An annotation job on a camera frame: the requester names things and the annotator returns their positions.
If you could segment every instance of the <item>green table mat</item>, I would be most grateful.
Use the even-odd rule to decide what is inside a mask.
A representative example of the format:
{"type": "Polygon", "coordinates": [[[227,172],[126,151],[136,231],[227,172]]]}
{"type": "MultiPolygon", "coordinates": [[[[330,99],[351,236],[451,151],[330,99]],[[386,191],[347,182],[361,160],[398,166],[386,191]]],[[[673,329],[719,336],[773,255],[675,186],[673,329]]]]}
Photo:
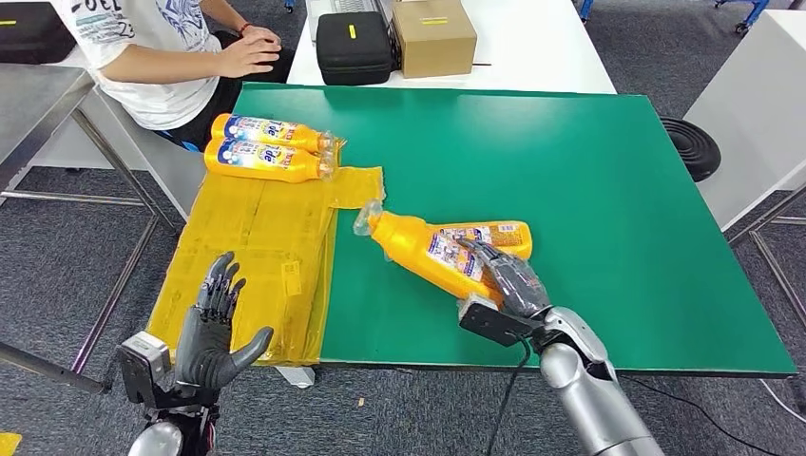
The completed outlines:
{"type": "MultiPolygon", "coordinates": [[[[329,129],[384,167],[385,207],[433,223],[518,219],[554,305],[617,369],[796,368],[643,96],[246,84],[235,111],[329,129]]],[[[336,227],[322,362],[513,366],[456,300],[336,227]]],[[[536,357],[531,364],[537,363],[536,357]]]]}

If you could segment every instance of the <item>white table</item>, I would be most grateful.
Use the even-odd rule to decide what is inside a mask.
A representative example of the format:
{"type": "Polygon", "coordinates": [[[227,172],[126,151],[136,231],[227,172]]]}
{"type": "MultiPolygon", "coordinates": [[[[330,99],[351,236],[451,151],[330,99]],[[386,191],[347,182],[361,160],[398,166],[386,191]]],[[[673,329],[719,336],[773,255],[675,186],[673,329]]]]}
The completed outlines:
{"type": "MultiPolygon", "coordinates": [[[[568,0],[463,0],[478,34],[470,74],[403,79],[386,87],[431,87],[616,93],[605,66],[568,0]]],[[[308,21],[297,45],[289,84],[324,86],[308,21]]]]}
{"type": "Polygon", "coordinates": [[[806,11],[768,9],[686,113],[720,147],[698,187],[722,230],[806,182],[804,75],[806,11]]]}

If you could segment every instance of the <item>robotic thumb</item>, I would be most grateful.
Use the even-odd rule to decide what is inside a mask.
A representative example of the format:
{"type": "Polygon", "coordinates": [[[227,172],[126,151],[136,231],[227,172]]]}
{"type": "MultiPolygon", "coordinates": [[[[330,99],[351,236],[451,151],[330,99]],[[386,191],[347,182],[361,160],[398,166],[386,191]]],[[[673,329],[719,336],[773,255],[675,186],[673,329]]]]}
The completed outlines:
{"type": "Polygon", "coordinates": [[[272,340],[275,330],[268,326],[260,328],[255,337],[243,346],[240,350],[232,353],[232,363],[235,365],[236,372],[243,371],[247,366],[254,363],[256,359],[260,358],[262,354],[269,348],[269,342],[272,340]]]}

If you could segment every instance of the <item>black bag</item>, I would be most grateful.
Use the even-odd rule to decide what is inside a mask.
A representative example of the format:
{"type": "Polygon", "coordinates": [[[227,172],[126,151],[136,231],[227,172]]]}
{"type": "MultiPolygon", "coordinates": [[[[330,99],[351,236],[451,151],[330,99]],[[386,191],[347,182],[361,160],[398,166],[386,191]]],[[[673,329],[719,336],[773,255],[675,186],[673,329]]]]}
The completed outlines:
{"type": "Polygon", "coordinates": [[[0,63],[61,62],[75,44],[50,3],[0,3],[0,63]]]}
{"type": "Polygon", "coordinates": [[[389,80],[393,69],[388,27],[381,13],[319,16],[317,60],[329,86],[361,86],[389,80]]]}

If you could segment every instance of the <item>blue chair leg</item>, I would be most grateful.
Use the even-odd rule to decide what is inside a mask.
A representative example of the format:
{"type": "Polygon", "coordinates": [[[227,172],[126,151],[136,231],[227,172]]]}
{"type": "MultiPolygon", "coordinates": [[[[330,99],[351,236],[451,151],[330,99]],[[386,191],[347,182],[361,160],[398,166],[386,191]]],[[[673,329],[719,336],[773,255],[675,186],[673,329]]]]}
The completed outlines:
{"type": "Polygon", "coordinates": [[[747,27],[752,26],[758,20],[758,17],[761,16],[761,12],[767,8],[769,5],[770,0],[756,0],[753,2],[753,10],[750,11],[750,14],[747,15],[747,18],[744,19],[744,24],[747,27]]]}
{"type": "Polygon", "coordinates": [[[585,0],[582,3],[582,7],[580,8],[580,19],[582,19],[582,22],[587,21],[587,16],[590,15],[590,7],[592,6],[593,6],[593,0],[585,0]]]}

